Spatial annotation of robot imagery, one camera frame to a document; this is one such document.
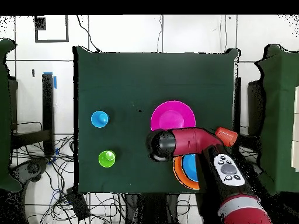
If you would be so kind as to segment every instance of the orange bowl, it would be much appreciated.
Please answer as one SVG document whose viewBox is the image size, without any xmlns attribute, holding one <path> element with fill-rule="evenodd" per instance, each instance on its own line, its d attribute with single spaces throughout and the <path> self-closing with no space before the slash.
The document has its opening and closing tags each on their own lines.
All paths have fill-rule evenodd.
<svg viewBox="0 0 299 224">
<path fill-rule="evenodd" d="M 173 172 L 175 174 L 175 177 L 183 186 L 189 189 L 199 190 L 198 182 L 189 179 L 185 175 L 183 171 L 182 160 L 183 160 L 183 156 L 177 156 L 173 158 Z"/>
</svg>

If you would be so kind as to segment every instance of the floor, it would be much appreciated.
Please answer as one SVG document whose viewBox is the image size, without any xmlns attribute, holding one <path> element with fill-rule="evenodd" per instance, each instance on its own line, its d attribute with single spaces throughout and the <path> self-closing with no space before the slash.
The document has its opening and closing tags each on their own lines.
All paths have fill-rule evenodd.
<svg viewBox="0 0 299 224">
<path fill-rule="evenodd" d="M 39 40 L 65 39 L 65 16 L 45 17 L 47 29 L 38 31 Z M 260 72 L 254 62 L 262 59 L 264 47 L 268 44 L 277 43 L 290 51 L 299 49 L 296 18 L 283 15 L 164 15 L 162 20 L 160 17 L 160 15 L 79 16 L 79 20 L 82 27 L 89 30 L 94 45 L 102 51 L 223 53 L 228 48 L 240 49 L 238 75 L 242 78 L 241 131 L 246 134 L 248 126 L 246 87 L 248 82 L 260 78 Z M 164 24 L 163 35 L 161 22 Z M 57 77 L 57 88 L 54 89 L 57 148 L 63 142 L 59 140 L 72 137 L 74 132 L 72 46 L 84 46 L 91 51 L 96 50 L 86 31 L 80 27 L 76 16 L 68 16 L 68 35 L 69 42 L 35 43 L 32 16 L 0 16 L 0 38 L 15 40 L 17 44 L 16 49 L 7 55 L 6 63 L 10 75 L 15 76 L 19 82 L 19 123 L 42 122 L 41 75 L 44 72 L 52 72 Z M 26 132 L 39 128 L 38 123 L 24 124 L 19 126 L 18 131 Z M 30 154 L 35 155 L 41 151 L 35 146 L 29 146 L 28 150 Z M 66 154 L 66 157 L 72 156 L 68 143 L 61 148 L 60 153 Z M 13 159 L 13 166 L 28 159 L 26 151 L 19 149 L 14 154 L 18 154 L 18 157 Z M 60 166 L 64 161 L 57 159 L 56 162 Z M 74 164 L 72 162 L 65 164 L 67 166 L 63 171 L 63 177 L 65 187 L 68 188 L 74 182 L 74 174 L 71 173 L 74 171 Z M 58 185 L 60 182 L 52 165 L 48 166 L 47 172 L 51 177 L 52 186 L 54 188 L 61 186 Z M 111 194 L 90 193 L 86 195 L 86 200 L 95 216 L 115 214 L 112 223 L 119 222 L 119 212 L 116 207 L 110 207 L 113 202 Z M 194 194 L 181 194 L 179 200 L 185 200 L 178 203 L 178 213 L 182 214 L 179 216 L 180 223 L 202 224 Z M 54 201 L 55 194 L 50 187 L 48 175 L 43 174 L 40 181 L 30 183 L 25 202 L 30 224 L 39 224 L 43 214 L 52 207 Z M 68 212 L 71 214 L 70 217 L 74 214 L 72 210 Z M 61 209 L 57 210 L 57 214 L 60 219 L 66 218 L 65 212 Z M 70 221 L 47 216 L 42 224 L 104 222 L 103 219 L 94 216 L 86 222 L 78 223 L 76 218 Z"/>
</svg>

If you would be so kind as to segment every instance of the plastic cup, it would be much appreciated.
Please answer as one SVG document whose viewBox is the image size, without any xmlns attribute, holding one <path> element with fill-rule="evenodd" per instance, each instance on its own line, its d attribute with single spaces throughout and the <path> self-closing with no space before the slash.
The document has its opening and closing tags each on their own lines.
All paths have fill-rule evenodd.
<svg viewBox="0 0 299 224">
<path fill-rule="evenodd" d="M 238 133 L 231 131 L 230 129 L 225 129 L 219 127 L 216 132 L 216 136 L 223 141 L 223 144 L 227 147 L 232 147 L 237 140 Z"/>
<path fill-rule="evenodd" d="M 115 163 L 115 153 L 112 150 L 103 151 L 99 155 L 99 163 L 103 167 L 111 167 Z"/>
<path fill-rule="evenodd" d="M 98 128 L 104 127 L 109 122 L 109 116 L 104 111 L 95 111 L 91 116 L 91 123 Z"/>
</svg>

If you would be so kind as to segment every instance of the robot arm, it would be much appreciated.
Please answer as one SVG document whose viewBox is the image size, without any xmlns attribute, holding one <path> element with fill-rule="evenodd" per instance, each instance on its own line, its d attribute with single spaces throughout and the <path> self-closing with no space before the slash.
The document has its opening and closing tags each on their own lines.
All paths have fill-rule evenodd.
<svg viewBox="0 0 299 224">
<path fill-rule="evenodd" d="M 148 135 L 147 148 L 156 162 L 198 154 L 197 171 L 201 166 L 222 224 L 271 224 L 259 198 L 215 135 L 202 128 L 158 129 Z"/>
</svg>

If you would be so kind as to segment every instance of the button panel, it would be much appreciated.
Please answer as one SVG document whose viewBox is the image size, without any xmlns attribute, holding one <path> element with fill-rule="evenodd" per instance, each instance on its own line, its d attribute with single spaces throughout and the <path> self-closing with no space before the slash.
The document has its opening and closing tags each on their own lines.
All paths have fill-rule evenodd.
<svg viewBox="0 0 299 224">
<path fill-rule="evenodd" d="M 242 186 L 245 184 L 241 172 L 228 155 L 217 155 L 214 159 L 214 166 L 223 184 L 228 186 Z"/>
</svg>

